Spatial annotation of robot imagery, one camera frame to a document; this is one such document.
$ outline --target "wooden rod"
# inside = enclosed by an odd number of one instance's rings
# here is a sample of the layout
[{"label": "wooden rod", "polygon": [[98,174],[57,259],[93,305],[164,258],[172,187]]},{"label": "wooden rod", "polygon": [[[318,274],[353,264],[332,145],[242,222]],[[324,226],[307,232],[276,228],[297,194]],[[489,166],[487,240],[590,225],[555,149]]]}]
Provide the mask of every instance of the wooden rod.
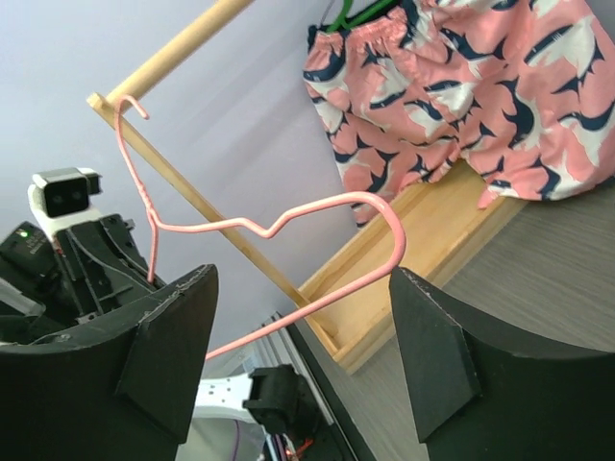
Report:
[{"label": "wooden rod", "polygon": [[164,45],[152,58],[107,95],[115,107],[117,100],[130,94],[140,99],[173,69],[214,36],[254,0],[218,0],[206,12]]},{"label": "wooden rod", "polygon": [[[114,128],[113,106],[98,93],[93,93],[87,98],[87,103]],[[160,152],[139,133],[133,125],[122,117],[121,123],[126,142],[140,154],[152,167],[160,173],[175,189],[184,196],[208,221],[223,221],[226,218],[213,207],[199,191],[182,174],[176,170]],[[252,245],[237,229],[224,229],[220,231],[233,245],[237,247],[252,263],[257,266],[264,275],[273,281],[297,306],[305,307],[309,299],[293,286],[293,284],[274,266],[257,248]],[[334,338],[337,327],[319,312],[313,314],[313,318],[320,324],[327,334]]]}]

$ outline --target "wooden clothes rack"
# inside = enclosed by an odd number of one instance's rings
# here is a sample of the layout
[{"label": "wooden clothes rack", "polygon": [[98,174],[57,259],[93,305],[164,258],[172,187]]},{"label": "wooden clothes rack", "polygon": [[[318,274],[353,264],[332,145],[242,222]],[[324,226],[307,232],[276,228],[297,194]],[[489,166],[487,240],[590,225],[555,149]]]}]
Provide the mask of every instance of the wooden clothes rack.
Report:
[{"label": "wooden clothes rack", "polygon": [[[87,102],[113,128],[121,96],[142,98],[253,1],[218,0],[107,96],[93,93]],[[120,123],[127,143],[208,221],[226,219],[123,116]],[[500,199],[488,210],[478,211],[482,188],[478,175],[458,165],[441,183],[410,187],[394,201],[408,238],[406,267],[441,286],[523,206],[521,201]],[[372,220],[300,289],[238,230],[221,232],[298,307],[304,307],[387,259],[392,237],[380,218]],[[335,361],[349,372],[356,370],[393,334],[387,279],[313,314],[308,323]]]}]

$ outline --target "gray tabletop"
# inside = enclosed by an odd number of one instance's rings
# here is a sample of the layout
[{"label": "gray tabletop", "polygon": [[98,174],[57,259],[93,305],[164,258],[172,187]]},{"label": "gray tabletop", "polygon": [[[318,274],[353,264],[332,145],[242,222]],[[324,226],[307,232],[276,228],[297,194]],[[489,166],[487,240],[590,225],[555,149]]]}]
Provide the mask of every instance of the gray tabletop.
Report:
[{"label": "gray tabletop", "polygon": [[[516,326],[615,351],[614,276],[615,187],[609,186],[564,202],[529,204],[445,290]],[[376,458],[427,460],[397,340],[347,376],[309,328],[300,329]]]}]

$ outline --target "pink clothes hanger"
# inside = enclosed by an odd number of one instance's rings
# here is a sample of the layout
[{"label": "pink clothes hanger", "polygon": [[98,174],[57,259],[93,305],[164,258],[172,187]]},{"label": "pink clothes hanger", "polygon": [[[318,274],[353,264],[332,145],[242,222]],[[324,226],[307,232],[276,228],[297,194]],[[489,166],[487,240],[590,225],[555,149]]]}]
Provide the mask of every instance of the pink clothes hanger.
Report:
[{"label": "pink clothes hanger", "polygon": [[115,108],[114,127],[119,149],[122,153],[122,156],[126,160],[126,164],[130,171],[130,174],[135,181],[136,189],[138,190],[141,200],[145,205],[147,219],[150,223],[150,227],[152,228],[150,267],[148,273],[148,280],[150,281],[150,283],[154,280],[154,276],[156,273],[160,229],[164,231],[183,233],[200,233],[220,231],[226,228],[242,227],[249,229],[256,235],[259,235],[263,238],[272,238],[286,225],[286,223],[288,223],[288,221],[294,218],[313,213],[314,211],[320,211],[321,209],[361,202],[373,206],[379,213],[382,214],[382,216],[390,226],[391,231],[393,232],[393,236],[395,237],[395,247],[393,248],[393,253],[391,257],[386,261],[386,263],[384,263],[381,267],[362,277],[359,277],[358,279],[348,283],[341,288],[338,288],[337,290],[323,296],[319,300],[314,301],[306,307],[303,307],[291,314],[286,315],[285,317],[282,317],[280,320],[272,323],[271,325],[268,325],[267,327],[261,328],[253,333],[244,336],[243,338],[232,341],[226,346],[219,348],[213,352],[209,352],[206,356],[206,360],[213,358],[216,355],[232,351],[236,348],[251,343],[252,341],[256,341],[257,339],[260,339],[269,333],[277,331],[278,329],[288,327],[289,325],[297,322],[298,320],[307,317],[307,315],[310,315],[331,303],[335,303],[336,301],[350,295],[351,293],[356,292],[364,286],[385,277],[386,275],[390,274],[393,268],[395,268],[400,263],[402,257],[404,257],[404,253],[406,252],[406,233],[404,231],[402,223],[395,214],[395,211],[393,211],[393,208],[391,208],[391,206],[385,200],[375,194],[371,194],[368,192],[348,192],[345,194],[329,197],[327,199],[318,200],[310,204],[296,206],[284,212],[282,216],[280,216],[269,229],[264,229],[247,218],[233,218],[227,219],[225,221],[219,221],[217,223],[200,224],[195,226],[174,226],[163,223],[158,215],[158,212],[154,208],[154,205],[152,204],[150,196],[148,195],[145,188],[145,184],[141,181],[138,173],[135,170],[135,165],[131,160],[130,154],[128,153],[126,141],[124,140],[122,134],[122,124],[120,123],[122,114],[121,109],[124,103],[130,103],[136,109],[136,111],[138,111],[139,115],[141,115],[141,117],[145,119],[148,119],[149,115],[147,114],[143,106],[133,96],[122,96],[118,99],[117,106]]}]

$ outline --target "shark print fabric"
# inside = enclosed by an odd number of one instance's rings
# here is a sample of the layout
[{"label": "shark print fabric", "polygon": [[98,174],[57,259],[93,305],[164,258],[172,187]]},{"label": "shark print fabric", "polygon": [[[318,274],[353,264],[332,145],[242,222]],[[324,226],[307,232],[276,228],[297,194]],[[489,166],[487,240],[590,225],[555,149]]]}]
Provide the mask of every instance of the shark print fabric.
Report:
[{"label": "shark print fabric", "polygon": [[485,181],[480,208],[615,175],[615,45],[584,0],[402,0],[326,29],[309,30],[304,81],[348,191],[390,201],[459,159]]}]

